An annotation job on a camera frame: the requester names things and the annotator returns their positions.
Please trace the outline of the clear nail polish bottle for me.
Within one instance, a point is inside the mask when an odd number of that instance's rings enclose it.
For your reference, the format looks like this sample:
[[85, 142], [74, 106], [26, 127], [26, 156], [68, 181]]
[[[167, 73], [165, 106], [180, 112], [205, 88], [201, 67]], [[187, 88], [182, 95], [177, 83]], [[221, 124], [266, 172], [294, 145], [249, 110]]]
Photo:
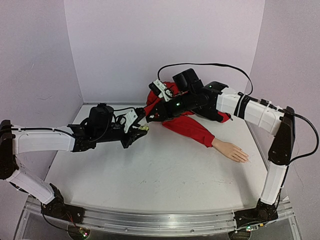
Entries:
[[139, 127], [140, 130], [143, 130], [143, 131], [148, 131], [150, 128], [148, 125], [142, 125]]

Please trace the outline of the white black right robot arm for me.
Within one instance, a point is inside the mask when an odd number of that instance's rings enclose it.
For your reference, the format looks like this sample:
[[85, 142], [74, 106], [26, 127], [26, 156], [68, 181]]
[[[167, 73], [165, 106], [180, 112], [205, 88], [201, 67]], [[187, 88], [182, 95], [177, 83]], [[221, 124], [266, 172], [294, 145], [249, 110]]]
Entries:
[[241, 159], [240, 150], [218, 141], [191, 115], [219, 123], [236, 117], [273, 136], [268, 157], [269, 169], [257, 206], [275, 207], [284, 185], [295, 141], [295, 120], [291, 109], [252, 98], [216, 81], [203, 85], [200, 80], [196, 80], [180, 85], [178, 82], [161, 82], [157, 79], [149, 88], [145, 108], [148, 122], [160, 122], [167, 129], [208, 148], [217, 148], [232, 159]]

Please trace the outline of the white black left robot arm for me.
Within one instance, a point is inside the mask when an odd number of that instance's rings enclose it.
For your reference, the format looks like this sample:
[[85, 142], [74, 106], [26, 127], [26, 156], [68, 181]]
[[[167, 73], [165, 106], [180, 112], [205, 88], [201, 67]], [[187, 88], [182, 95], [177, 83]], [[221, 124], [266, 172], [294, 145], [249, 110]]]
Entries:
[[85, 124], [70, 124], [62, 128], [22, 127], [10, 120], [0, 124], [0, 178], [38, 199], [56, 218], [64, 218], [67, 206], [60, 191], [51, 183], [41, 180], [16, 156], [28, 152], [65, 151], [82, 153], [93, 150], [99, 143], [119, 141], [124, 149], [145, 136], [147, 124], [111, 123], [104, 129], [87, 130]]

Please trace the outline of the mannequin hand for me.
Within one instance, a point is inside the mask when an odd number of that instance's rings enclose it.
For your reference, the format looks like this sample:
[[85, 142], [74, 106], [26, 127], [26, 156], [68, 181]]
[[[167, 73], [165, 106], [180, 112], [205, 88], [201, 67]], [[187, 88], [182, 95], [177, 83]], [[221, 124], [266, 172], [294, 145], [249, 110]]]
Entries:
[[241, 148], [230, 142], [221, 141], [215, 138], [212, 141], [212, 147], [234, 162], [247, 163], [249, 161], [249, 155], [243, 152]]

